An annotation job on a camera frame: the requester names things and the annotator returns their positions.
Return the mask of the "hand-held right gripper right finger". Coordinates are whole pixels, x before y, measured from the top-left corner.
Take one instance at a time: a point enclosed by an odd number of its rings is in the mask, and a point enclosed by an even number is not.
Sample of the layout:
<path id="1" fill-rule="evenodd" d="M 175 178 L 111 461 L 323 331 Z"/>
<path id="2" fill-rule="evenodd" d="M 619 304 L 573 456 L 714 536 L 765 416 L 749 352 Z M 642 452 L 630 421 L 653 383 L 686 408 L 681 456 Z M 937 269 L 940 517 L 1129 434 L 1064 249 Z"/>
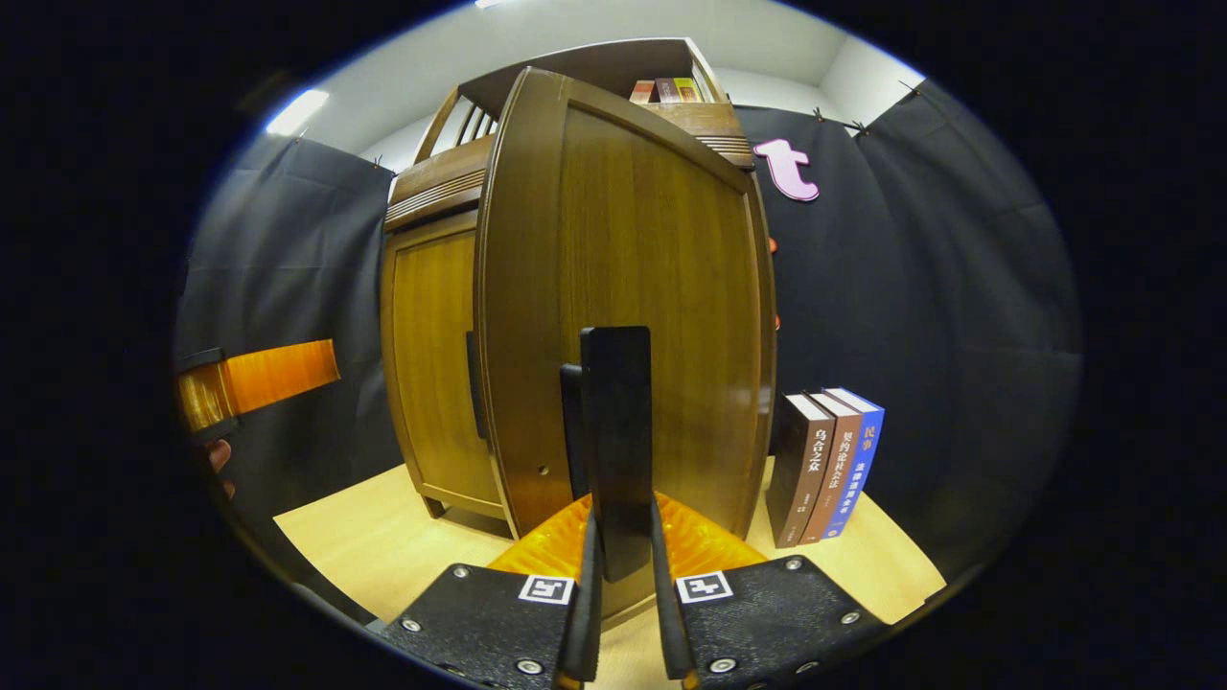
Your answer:
<path id="1" fill-rule="evenodd" d="M 666 494 L 652 552 L 663 668 L 683 689 L 798 689 L 886 637 L 806 556 L 764 560 Z"/>

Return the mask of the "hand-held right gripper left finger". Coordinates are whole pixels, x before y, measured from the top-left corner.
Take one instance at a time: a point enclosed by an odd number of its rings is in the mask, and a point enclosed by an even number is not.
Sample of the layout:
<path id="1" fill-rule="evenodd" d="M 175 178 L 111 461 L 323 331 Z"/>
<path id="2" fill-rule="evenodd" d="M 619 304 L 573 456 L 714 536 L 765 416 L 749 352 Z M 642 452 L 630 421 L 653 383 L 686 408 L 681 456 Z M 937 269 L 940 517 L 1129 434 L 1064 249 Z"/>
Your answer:
<path id="1" fill-rule="evenodd" d="M 583 689 L 601 620 L 602 546 L 583 496 L 487 566 L 448 564 L 378 636 L 476 686 Z"/>

